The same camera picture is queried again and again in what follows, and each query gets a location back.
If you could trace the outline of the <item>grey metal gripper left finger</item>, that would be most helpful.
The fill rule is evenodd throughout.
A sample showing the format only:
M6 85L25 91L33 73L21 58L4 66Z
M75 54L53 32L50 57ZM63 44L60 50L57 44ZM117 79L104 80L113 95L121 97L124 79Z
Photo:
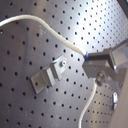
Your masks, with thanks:
M107 60L85 61L82 65L88 78L94 78L98 86L108 84L114 91L120 91L126 75L125 68L112 69Z

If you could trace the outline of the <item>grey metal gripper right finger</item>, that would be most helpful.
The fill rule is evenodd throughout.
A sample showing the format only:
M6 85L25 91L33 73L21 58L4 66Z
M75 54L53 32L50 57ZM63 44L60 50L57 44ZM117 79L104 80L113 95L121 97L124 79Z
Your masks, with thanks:
M115 47L104 49L102 52L88 53L84 56L86 61L107 60L111 66L118 66L128 61L128 39Z

